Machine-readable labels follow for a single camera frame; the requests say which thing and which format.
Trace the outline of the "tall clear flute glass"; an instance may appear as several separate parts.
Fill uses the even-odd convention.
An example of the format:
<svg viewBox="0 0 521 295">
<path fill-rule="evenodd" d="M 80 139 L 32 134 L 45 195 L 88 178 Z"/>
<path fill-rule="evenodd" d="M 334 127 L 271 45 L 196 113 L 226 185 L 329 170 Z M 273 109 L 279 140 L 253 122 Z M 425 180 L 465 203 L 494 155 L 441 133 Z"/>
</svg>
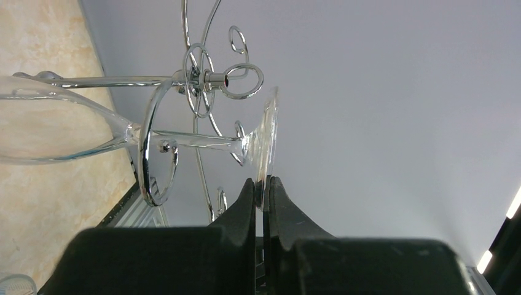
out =
<svg viewBox="0 0 521 295">
<path fill-rule="evenodd" d="M 138 181 L 146 202 L 161 205 L 166 192 L 156 194 L 149 173 L 152 148 L 172 154 L 171 173 L 178 163 L 178 147 L 230 152 L 257 168 L 256 203 L 262 204 L 272 172 L 278 124 L 278 89 L 264 106 L 260 125 L 238 137 L 153 130 L 152 122 L 168 84 L 154 91 L 146 121 L 134 123 L 80 94 L 43 82 L 15 76 L 1 78 L 1 162 L 45 165 L 83 159 L 120 148 L 139 148 Z"/>
</svg>

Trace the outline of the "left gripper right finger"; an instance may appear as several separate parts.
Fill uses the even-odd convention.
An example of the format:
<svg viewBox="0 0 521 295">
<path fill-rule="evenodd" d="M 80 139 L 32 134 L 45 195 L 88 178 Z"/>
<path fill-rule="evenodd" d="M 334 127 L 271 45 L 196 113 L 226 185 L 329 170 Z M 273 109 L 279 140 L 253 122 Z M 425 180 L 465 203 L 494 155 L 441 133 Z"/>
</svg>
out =
<svg viewBox="0 0 521 295">
<path fill-rule="evenodd" d="M 335 237 L 270 177 L 264 194 L 269 294 L 473 294 L 464 262 L 444 242 Z"/>
</svg>

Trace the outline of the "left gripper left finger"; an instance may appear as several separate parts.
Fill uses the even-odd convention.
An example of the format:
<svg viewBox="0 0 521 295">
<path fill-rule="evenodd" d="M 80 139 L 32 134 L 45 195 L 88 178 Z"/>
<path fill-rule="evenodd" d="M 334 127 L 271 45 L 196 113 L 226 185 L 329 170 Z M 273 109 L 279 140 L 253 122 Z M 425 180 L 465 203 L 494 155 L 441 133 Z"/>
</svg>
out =
<svg viewBox="0 0 521 295">
<path fill-rule="evenodd" d="M 254 294 L 255 184 L 208 226 L 96 227 L 66 247 L 44 294 Z"/>
</svg>

